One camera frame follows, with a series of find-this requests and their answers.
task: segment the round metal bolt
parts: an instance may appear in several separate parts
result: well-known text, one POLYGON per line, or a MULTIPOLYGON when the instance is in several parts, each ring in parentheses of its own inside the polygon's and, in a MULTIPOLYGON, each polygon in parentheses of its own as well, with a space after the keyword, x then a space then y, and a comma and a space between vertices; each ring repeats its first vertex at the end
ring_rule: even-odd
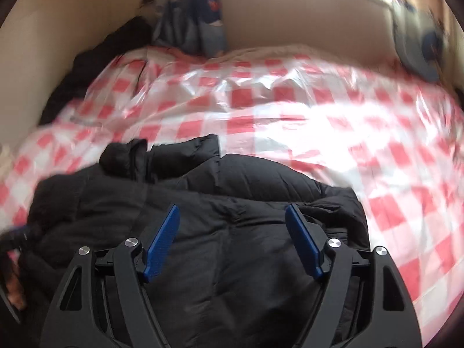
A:
POLYGON ((79 249, 79 255, 87 255, 90 252, 89 246, 82 246, 79 249))
POLYGON ((129 238, 126 239, 126 242, 124 244, 127 247, 134 247, 137 243, 139 243, 139 240, 137 238, 129 238))
POLYGON ((379 246, 375 248, 375 252, 381 256, 385 256, 387 254, 387 249, 384 248, 383 246, 379 246))
POLYGON ((341 245, 342 245, 342 242, 340 241, 340 239, 337 239, 337 238, 329 239, 329 246, 330 247, 333 247, 335 249, 337 247, 340 247, 341 245))

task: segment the blue gripper pad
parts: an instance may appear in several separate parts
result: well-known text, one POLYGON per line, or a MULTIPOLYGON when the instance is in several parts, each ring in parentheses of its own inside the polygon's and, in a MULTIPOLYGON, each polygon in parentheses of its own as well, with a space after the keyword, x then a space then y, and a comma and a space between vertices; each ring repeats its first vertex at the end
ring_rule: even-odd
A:
POLYGON ((287 225, 287 230, 306 273, 318 279, 323 275, 320 266, 321 253, 306 229, 301 213, 298 212, 294 205, 289 205, 285 209, 285 225, 287 225))
POLYGON ((179 229, 179 223, 179 208, 177 205, 174 205, 147 250, 147 266, 143 272, 143 279, 145 282, 150 282, 161 272, 161 267, 168 255, 168 250, 179 229))

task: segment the black puffer jacket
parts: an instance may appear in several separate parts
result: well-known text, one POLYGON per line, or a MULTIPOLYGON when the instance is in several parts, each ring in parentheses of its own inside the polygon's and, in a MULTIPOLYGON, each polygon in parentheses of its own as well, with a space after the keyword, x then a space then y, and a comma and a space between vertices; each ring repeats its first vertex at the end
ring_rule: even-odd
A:
MULTIPOLYGON (((214 135, 150 152, 146 145, 112 143, 99 164, 40 182, 28 223, 39 224, 44 235, 20 258, 30 330, 40 334, 78 248, 101 250, 137 237, 176 203, 179 231, 161 275, 146 286, 171 346, 291 347, 321 286, 303 270, 284 210, 296 202, 328 236, 368 250, 366 218, 354 192, 265 159, 220 158, 214 135)), ((109 293, 114 302, 114 287, 109 293)), ((349 330, 356 293, 352 279, 338 339, 349 330)), ((116 336, 129 343, 117 309, 113 319, 116 336)))

